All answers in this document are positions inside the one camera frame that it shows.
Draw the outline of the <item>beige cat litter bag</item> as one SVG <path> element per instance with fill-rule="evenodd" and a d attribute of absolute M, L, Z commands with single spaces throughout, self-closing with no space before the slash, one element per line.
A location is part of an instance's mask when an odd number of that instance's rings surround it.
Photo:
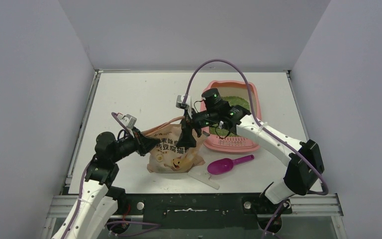
<path fill-rule="evenodd" d="M 187 173 L 193 167 L 205 164 L 199 151 L 209 133 L 203 131 L 200 137 L 196 132 L 192 135 L 196 140 L 196 147 L 176 147 L 181 134 L 183 117 L 176 117 L 151 129 L 145 130 L 145 136 L 158 138 L 161 142 L 150 151 L 147 170 L 150 173 Z"/>

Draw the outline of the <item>white bag clip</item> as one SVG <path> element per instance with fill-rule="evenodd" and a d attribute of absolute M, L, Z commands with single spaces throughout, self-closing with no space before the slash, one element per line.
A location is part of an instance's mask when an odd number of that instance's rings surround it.
<path fill-rule="evenodd" d="M 211 181 L 211 175 L 207 171 L 197 171 L 197 170 L 190 170 L 188 172 L 188 176 L 192 177 L 193 179 L 215 189 L 219 190 L 220 185 Z"/>

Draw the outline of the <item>purple litter scoop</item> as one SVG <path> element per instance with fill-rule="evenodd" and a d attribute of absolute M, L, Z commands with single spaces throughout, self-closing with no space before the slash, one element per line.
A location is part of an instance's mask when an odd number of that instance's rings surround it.
<path fill-rule="evenodd" d="M 253 160 L 254 158 L 255 157 L 252 154 L 239 157 L 236 159 L 222 158 L 210 163 L 207 167 L 207 171 L 209 174 L 212 174 L 212 175 L 224 174 L 226 172 L 231 171 L 234 166 L 249 162 Z"/>

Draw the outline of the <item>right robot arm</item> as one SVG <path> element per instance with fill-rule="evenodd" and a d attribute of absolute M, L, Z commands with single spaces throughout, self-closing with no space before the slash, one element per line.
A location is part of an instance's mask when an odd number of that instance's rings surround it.
<path fill-rule="evenodd" d="M 260 198 L 261 209 L 267 213 L 273 212 L 281 201 L 290 196 L 313 192 L 311 187 L 324 171 L 320 149 L 315 141 L 303 142 L 275 130 L 246 108 L 231 106 L 222 99 L 216 88 L 203 92 L 202 101 L 206 109 L 196 112 L 187 95 L 177 97 L 176 107 L 184 110 L 184 119 L 181 120 L 182 132 L 176 147 L 196 147 L 193 134 L 201 137 L 203 128 L 216 125 L 253 141 L 273 154 L 286 166 L 286 173 L 282 179 L 268 186 Z"/>

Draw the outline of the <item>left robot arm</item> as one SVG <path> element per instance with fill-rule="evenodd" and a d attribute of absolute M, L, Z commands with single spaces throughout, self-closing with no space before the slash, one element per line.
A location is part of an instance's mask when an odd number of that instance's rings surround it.
<path fill-rule="evenodd" d="M 96 239 L 114 213 L 127 209 L 125 190 L 113 186 L 119 172 L 117 162 L 133 153 L 145 156 L 160 142 L 137 128 L 120 139 L 108 131 L 99 134 L 95 154 L 81 175 L 78 197 L 53 238 Z"/>

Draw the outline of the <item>green cat litter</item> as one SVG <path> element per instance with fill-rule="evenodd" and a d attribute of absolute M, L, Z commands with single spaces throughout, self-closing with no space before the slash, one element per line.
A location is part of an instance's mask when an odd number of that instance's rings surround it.
<path fill-rule="evenodd" d="M 239 106 L 242 106 L 243 108 L 247 109 L 248 111 L 251 110 L 249 102 L 242 97 L 226 96 L 226 97 L 223 97 L 222 99 L 227 101 L 229 103 L 229 105 L 232 107 L 239 105 Z M 220 129 L 219 127 L 217 127 L 217 125 L 214 125 L 213 127 L 209 127 L 209 133 L 220 136 L 221 138 L 224 138 L 226 136 L 231 136 L 231 137 L 236 136 L 234 133 L 230 133 L 229 130 L 227 130 L 227 129 Z"/>

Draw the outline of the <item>pink litter box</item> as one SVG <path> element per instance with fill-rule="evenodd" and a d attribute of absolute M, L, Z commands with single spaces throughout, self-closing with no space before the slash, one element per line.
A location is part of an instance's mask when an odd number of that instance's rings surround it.
<path fill-rule="evenodd" d="M 257 89 L 253 83 L 250 83 L 249 86 L 251 96 L 248 95 L 246 83 L 238 81 L 212 81 L 208 84 L 205 90 L 216 88 L 222 98 L 226 96 L 238 96 L 246 99 L 250 104 L 250 108 L 254 108 L 256 117 L 261 119 L 262 115 Z M 206 127 L 203 130 L 209 133 L 209 127 Z M 256 143 L 244 137 L 226 136 L 221 138 L 214 134 L 209 134 L 204 145 L 210 150 L 224 153 L 246 153 L 259 149 L 259 146 Z"/>

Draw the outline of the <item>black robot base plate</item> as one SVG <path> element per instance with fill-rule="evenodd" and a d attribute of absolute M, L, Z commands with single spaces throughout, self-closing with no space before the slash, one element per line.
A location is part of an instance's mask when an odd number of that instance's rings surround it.
<path fill-rule="evenodd" d="M 143 229 L 159 224 L 161 229 L 255 230 L 276 210 L 274 221 L 292 213 L 290 206 L 273 204 L 260 193 L 126 194 L 110 218 L 142 219 Z"/>

